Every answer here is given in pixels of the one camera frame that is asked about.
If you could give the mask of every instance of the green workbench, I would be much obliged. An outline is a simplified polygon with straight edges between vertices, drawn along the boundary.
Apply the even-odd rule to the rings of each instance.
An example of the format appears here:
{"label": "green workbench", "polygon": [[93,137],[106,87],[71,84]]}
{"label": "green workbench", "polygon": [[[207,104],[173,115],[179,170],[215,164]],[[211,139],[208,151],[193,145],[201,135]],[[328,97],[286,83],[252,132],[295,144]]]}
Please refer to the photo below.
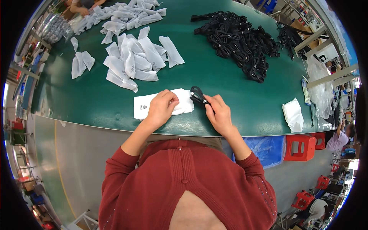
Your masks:
{"label": "green workbench", "polygon": [[[242,136],[290,134],[282,104],[294,98],[298,99],[302,108],[303,133],[332,128],[324,121],[311,127],[311,111],[304,104],[300,81],[302,75],[307,75],[301,58],[295,57],[292,61],[286,49],[280,51],[279,58],[268,57],[270,68],[267,78],[263,84],[259,84],[248,80],[232,59],[216,56],[205,36],[194,35],[193,30],[206,21],[190,22],[194,14],[231,11],[246,16],[253,28],[261,25],[277,41],[278,30],[274,19],[231,0],[165,0],[156,9],[165,7],[167,15],[161,21],[149,24],[151,30],[148,37],[160,45],[159,36],[169,36],[185,64],[170,69],[166,63],[166,67],[158,72],[159,81],[156,82],[135,80],[138,84],[137,93],[107,81],[108,68],[103,61],[107,56],[105,48],[110,44],[101,44],[105,35],[99,32],[105,20],[76,36],[79,43],[77,51],[87,50],[96,59],[91,71],[86,70],[76,79],[71,79],[75,55],[71,42],[62,39],[53,45],[35,89],[32,113],[77,124],[133,131],[140,123],[133,117],[134,97],[164,89],[190,89],[196,85],[207,95],[222,96],[230,106],[233,124]],[[138,37],[143,27],[125,33]],[[172,116],[156,133],[219,136],[205,111],[197,105],[191,113]]]}

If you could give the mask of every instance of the red sweater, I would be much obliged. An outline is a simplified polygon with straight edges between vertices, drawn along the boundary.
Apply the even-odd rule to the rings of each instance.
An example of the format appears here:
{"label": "red sweater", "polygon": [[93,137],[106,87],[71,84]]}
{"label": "red sweater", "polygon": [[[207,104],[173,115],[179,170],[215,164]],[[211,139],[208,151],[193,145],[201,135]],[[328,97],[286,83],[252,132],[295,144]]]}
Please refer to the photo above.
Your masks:
{"label": "red sweater", "polygon": [[225,154],[185,140],[157,141],[139,156],[119,147],[106,161],[99,227],[169,229],[185,190],[201,198],[227,229],[269,229],[276,199],[252,153],[235,164]]}

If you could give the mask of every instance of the woman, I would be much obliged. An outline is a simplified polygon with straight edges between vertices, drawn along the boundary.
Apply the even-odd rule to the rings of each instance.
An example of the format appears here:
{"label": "woman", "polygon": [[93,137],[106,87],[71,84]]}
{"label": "woman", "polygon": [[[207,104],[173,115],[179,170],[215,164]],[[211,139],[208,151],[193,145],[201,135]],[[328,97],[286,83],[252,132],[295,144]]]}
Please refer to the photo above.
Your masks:
{"label": "woman", "polygon": [[[277,217],[275,192],[259,159],[232,125],[220,95],[206,96],[206,115],[231,145],[237,164],[214,148],[185,137],[146,139],[179,104],[164,90],[148,116],[106,161],[99,209],[100,229],[269,229]],[[208,141],[212,146],[220,143]]]}
{"label": "woman", "polygon": [[95,3],[94,0],[72,0],[70,5],[70,12],[80,13],[82,16],[89,15],[88,9],[93,9],[96,6],[102,5],[106,0],[99,0]]}

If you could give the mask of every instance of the hand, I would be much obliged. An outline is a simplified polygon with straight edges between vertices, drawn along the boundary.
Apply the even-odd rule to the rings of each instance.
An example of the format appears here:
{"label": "hand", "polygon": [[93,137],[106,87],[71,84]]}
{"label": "hand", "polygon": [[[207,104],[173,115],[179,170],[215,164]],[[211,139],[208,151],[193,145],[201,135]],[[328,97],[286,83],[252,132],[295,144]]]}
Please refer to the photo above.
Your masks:
{"label": "hand", "polygon": [[79,13],[81,13],[83,17],[86,15],[89,15],[89,11],[87,10],[87,8],[84,8],[84,7],[79,8]]}
{"label": "hand", "polygon": [[230,107],[225,104],[222,97],[220,95],[213,97],[204,95],[204,97],[211,104],[205,105],[206,115],[215,130],[225,138],[237,133],[237,128],[231,122]]}
{"label": "hand", "polygon": [[173,92],[168,89],[161,91],[152,99],[148,116],[144,121],[155,131],[167,122],[171,117],[174,107],[178,104],[179,99]]}
{"label": "hand", "polygon": [[105,3],[106,2],[106,0],[100,0],[100,1],[97,1],[95,4],[93,4],[92,5],[92,7],[91,8],[89,8],[90,10],[91,9],[93,9],[93,8],[95,8],[96,6],[100,6],[100,5],[102,5],[103,3]]}

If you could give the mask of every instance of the brown pants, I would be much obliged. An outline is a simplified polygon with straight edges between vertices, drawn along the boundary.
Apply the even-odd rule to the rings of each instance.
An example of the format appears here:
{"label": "brown pants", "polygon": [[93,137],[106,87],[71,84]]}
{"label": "brown pants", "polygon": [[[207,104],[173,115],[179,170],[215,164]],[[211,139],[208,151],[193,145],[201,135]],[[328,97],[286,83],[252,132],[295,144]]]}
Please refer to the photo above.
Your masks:
{"label": "brown pants", "polygon": [[151,134],[146,142],[142,145],[140,150],[140,157],[143,155],[144,151],[146,150],[147,146],[155,141],[163,141],[163,140],[173,140],[173,139],[182,139],[187,141],[196,141],[207,145],[210,148],[216,149],[220,152],[224,152],[222,149],[222,142],[221,138],[219,137],[187,137],[187,136],[171,136],[171,135],[160,135],[160,134]]}

